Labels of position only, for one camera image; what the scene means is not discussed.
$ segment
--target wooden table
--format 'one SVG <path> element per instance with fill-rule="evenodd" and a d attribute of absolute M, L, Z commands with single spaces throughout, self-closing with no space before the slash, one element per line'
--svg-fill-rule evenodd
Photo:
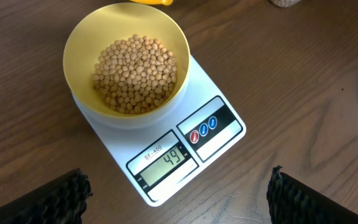
<path fill-rule="evenodd" d="M 0 1 L 0 206 L 80 167 L 84 223 L 270 223 L 272 167 L 358 213 L 358 1 L 177 0 L 159 7 L 247 124 L 160 207 L 146 205 L 76 107 L 62 56 L 112 0 Z"/>

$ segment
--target scale platform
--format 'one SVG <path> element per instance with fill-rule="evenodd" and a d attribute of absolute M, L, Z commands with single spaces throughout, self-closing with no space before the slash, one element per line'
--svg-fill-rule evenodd
<path fill-rule="evenodd" d="M 240 116 L 193 57 L 190 67 L 185 95 L 151 126 L 116 129 L 83 112 L 129 181 L 153 207 L 167 201 L 246 134 Z"/>

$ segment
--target scale button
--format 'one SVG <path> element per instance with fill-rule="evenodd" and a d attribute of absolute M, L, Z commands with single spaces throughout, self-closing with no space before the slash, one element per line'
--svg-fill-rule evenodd
<path fill-rule="evenodd" d="M 217 119 L 216 119 L 214 116 L 210 117 L 209 120 L 208 120 L 208 126 L 209 126 L 209 128 L 215 129 L 215 128 L 216 128 L 216 125 L 218 125 Z"/>
<path fill-rule="evenodd" d="M 206 123 L 203 123 L 200 126 L 200 136 L 205 137 L 207 134 L 208 134 L 208 125 L 206 125 Z"/>
<path fill-rule="evenodd" d="M 196 144 L 200 138 L 200 135 L 198 134 L 197 130 L 194 130 L 190 133 L 190 141 L 193 144 Z"/>

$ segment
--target scale display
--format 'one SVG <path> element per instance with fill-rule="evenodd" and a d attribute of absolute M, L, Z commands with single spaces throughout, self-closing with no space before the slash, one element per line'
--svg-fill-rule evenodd
<path fill-rule="evenodd" d="M 140 176 L 151 186 L 184 160 L 185 157 L 175 146 L 164 156 L 157 159 L 149 168 L 142 171 Z"/>
<path fill-rule="evenodd" d="M 157 201 L 199 165 L 170 130 L 127 163 L 127 169 L 149 199 Z"/>

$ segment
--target blue button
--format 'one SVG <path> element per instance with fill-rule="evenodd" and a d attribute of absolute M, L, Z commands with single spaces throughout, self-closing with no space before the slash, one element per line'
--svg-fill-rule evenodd
<path fill-rule="evenodd" d="M 203 123 L 200 126 L 200 136 L 204 137 L 207 134 L 208 134 L 208 125 L 206 125 L 206 123 Z"/>
<path fill-rule="evenodd" d="M 209 128 L 215 129 L 215 128 L 216 128 L 216 125 L 218 125 L 217 119 L 216 119 L 214 116 L 210 117 L 209 120 L 208 120 L 208 126 L 209 126 Z"/>

